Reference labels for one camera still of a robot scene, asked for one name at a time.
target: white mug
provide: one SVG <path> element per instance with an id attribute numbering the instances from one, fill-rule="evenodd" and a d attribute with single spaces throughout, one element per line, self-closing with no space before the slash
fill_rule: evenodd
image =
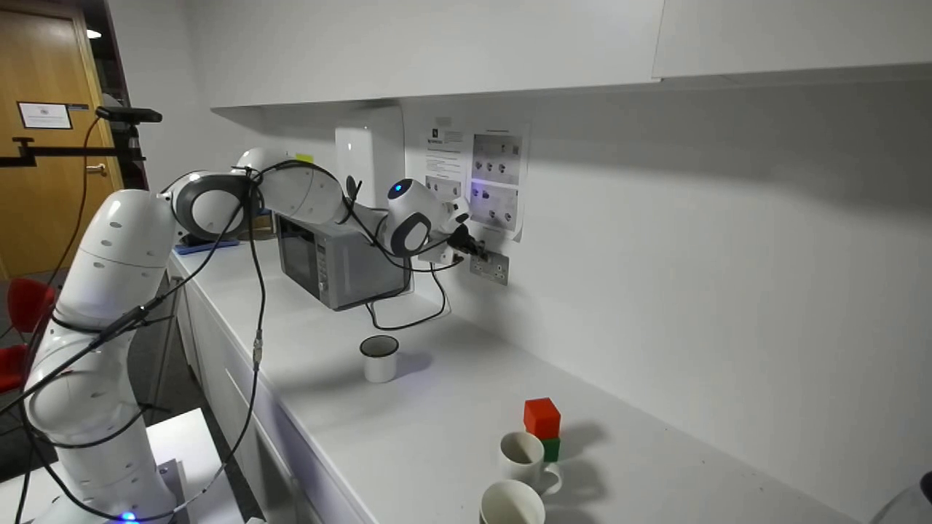
<path id="1" fill-rule="evenodd" d="M 512 430 L 497 442 L 504 462 L 504 478 L 532 487 L 538 494 L 554 494 L 561 488 L 561 475 L 555 462 L 544 466 L 544 442 L 532 434 Z"/>
<path id="2" fill-rule="evenodd" d="M 518 479 L 497 479 L 483 491 L 480 524 L 544 524 L 544 500 Z"/>

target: robotic arm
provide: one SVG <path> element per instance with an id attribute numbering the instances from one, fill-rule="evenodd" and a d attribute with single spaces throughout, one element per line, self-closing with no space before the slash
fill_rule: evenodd
<path id="1" fill-rule="evenodd" d="M 226 175 L 196 171 L 165 194 L 123 190 L 98 207 L 27 385 L 38 388 L 27 412 L 52 439 L 65 487 L 95 516 L 62 497 L 38 520 L 171 520 L 177 500 L 152 456 L 126 373 L 132 332 L 120 335 L 113 325 L 158 295 L 177 223 L 199 238 L 218 238 L 258 203 L 301 223 L 325 223 L 347 212 L 341 184 L 328 171 L 267 149 L 242 153 Z M 391 190 L 388 222 L 385 244 L 400 257 L 443 238 L 480 254 L 462 212 L 436 203 L 413 181 Z"/>

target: white cabinet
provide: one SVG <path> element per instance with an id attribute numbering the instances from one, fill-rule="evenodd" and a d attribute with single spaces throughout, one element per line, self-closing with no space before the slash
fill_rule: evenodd
<path id="1" fill-rule="evenodd" d="M 668 0 L 654 75 L 932 65 L 932 0 Z"/>
<path id="2" fill-rule="evenodd" d="M 665 0 L 196 0 L 213 108 L 652 81 Z"/>

